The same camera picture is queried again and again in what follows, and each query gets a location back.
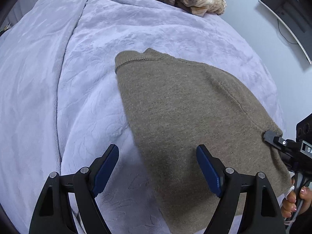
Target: brown fleece sweater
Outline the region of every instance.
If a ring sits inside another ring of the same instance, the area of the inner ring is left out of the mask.
[[[237,78],[153,49],[121,52],[115,63],[129,125],[173,234],[207,227],[219,201],[197,164],[199,144],[239,173],[264,172],[277,196],[289,188],[278,152],[262,140],[268,129],[282,132]]]

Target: metal screw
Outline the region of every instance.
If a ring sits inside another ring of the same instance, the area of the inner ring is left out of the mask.
[[[229,173],[229,174],[234,173],[234,169],[231,168],[231,167],[226,168],[225,171],[226,171],[227,173]]]
[[[265,178],[266,175],[264,173],[258,173],[259,178]]]
[[[57,176],[57,173],[56,172],[52,172],[50,173],[49,177],[50,178],[55,178]]]
[[[83,168],[80,169],[81,173],[87,173],[88,171],[89,171],[88,167],[83,167]]]

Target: blue gripper pad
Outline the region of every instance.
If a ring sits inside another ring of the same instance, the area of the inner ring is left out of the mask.
[[[224,165],[218,158],[213,158],[203,144],[197,147],[196,158],[211,192],[221,198],[223,194]]]
[[[111,144],[102,157],[94,160],[90,166],[92,168],[90,179],[94,178],[94,185],[92,193],[96,197],[99,193],[102,193],[109,178],[112,174],[115,165],[119,158],[119,149],[116,145]]]

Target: bed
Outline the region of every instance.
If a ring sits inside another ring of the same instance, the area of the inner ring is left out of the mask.
[[[28,233],[49,173],[75,173],[116,144],[120,159],[96,198],[111,232],[170,233],[114,72],[120,51],[147,48],[228,71],[285,129],[268,70],[218,15],[200,18],[155,0],[38,0],[0,37],[3,222],[10,219],[19,233]],[[70,200],[78,232],[84,233],[74,197]]]

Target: handle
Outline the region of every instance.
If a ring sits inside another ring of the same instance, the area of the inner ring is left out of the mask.
[[[241,176],[232,170],[233,173],[225,172],[227,187],[204,234],[228,234],[230,231],[241,192]]]
[[[196,158],[211,192],[219,198],[224,192],[225,167],[218,158],[214,158],[205,145],[201,144],[196,149]]]
[[[284,219],[287,234],[289,233],[289,230],[291,229],[291,225],[296,220],[296,218],[297,218],[297,216],[301,210],[301,207],[302,207],[304,200],[300,198],[300,190],[303,186],[306,185],[306,183],[308,182],[308,178],[305,177],[301,172],[297,172],[294,175],[294,180],[295,180],[294,192],[296,194],[296,204],[295,205],[297,207],[297,211],[292,213],[291,217]]]
[[[50,173],[37,200],[29,234],[77,234],[68,193],[61,188],[60,175]]]
[[[102,193],[119,158],[119,149],[111,144],[102,157],[96,158],[90,166],[89,184],[94,198]]]

